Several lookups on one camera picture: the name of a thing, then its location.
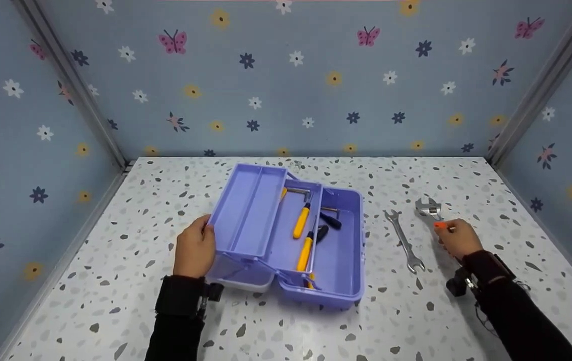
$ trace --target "table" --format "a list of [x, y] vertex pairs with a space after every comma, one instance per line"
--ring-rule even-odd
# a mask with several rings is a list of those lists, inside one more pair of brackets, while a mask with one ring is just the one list
[[[477, 320], [472, 295], [445, 290], [456, 263], [414, 215], [423, 195], [442, 202], [447, 219], [469, 220], [572, 342], [572, 267], [483, 158], [139, 158], [11, 358], [144, 359], [175, 238], [213, 209], [238, 162], [285, 166], [363, 194], [366, 291], [359, 306], [339, 312], [289, 301], [276, 287], [226, 289], [208, 305], [199, 359], [508, 359]], [[401, 211], [426, 272], [407, 271], [384, 208]]]

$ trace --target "wrench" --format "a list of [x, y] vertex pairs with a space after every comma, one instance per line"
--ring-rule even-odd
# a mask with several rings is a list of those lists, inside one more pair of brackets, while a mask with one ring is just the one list
[[406, 240], [406, 236], [404, 235], [404, 231], [402, 231], [402, 228], [400, 227], [400, 215], [395, 211], [395, 210], [391, 210], [391, 212], [393, 214], [389, 214], [388, 212], [386, 212], [386, 210], [384, 210], [384, 217], [389, 220], [389, 222], [391, 222], [393, 224], [393, 228], [395, 229], [395, 233], [398, 234], [398, 238], [400, 239], [400, 242], [402, 244], [402, 248], [404, 249], [404, 252], [407, 254], [407, 267], [408, 270], [410, 272], [412, 272], [413, 274], [417, 274], [417, 272], [415, 271], [415, 267], [421, 268], [422, 270], [426, 270], [426, 267], [424, 267], [424, 263], [415, 256], [415, 254], [412, 252], [412, 250], [410, 249], [410, 244], [408, 244], [408, 240]]

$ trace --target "butterfly print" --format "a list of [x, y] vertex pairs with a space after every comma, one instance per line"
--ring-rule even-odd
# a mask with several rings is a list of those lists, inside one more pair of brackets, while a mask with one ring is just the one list
[[36, 54], [36, 56], [39, 57], [39, 59], [45, 60], [45, 51], [43, 51], [43, 48], [41, 48], [39, 43], [36, 43], [36, 41], [34, 41], [34, 39], [30, 39], [30, 40], [33, 43], [33, 44], [30, 44], [30, 50], [32, 50], [32, 53]]
[[370, 31], [364, 27], [364, 30], [359, 30], [357, 32], [357, 39], [359, 39], [359, 46], [373, 46], [375, 45], [375, 39], [379, 36], [379, 28], [373, 27]]
[[166, 47], [166, 52], [168, 54], [178, 53], [185, 54], [185, 44], [187, 43], [187, 34], [185, 32], [178, 33], [175, 30], [174, 35], [170, 35], [167, 30], [163, 30], [166, 35], [159, 35], [159, 40]]
[[526, 23], [524, 21], [517, 23], [517, 28], [515, 28], [515, 38], [531, 39], [535, 30], [542, 28], [542, 25], [544, 25], [544, 19], [537, 18], [533, 23], [531, 23], [531, 18], [526, 18]]

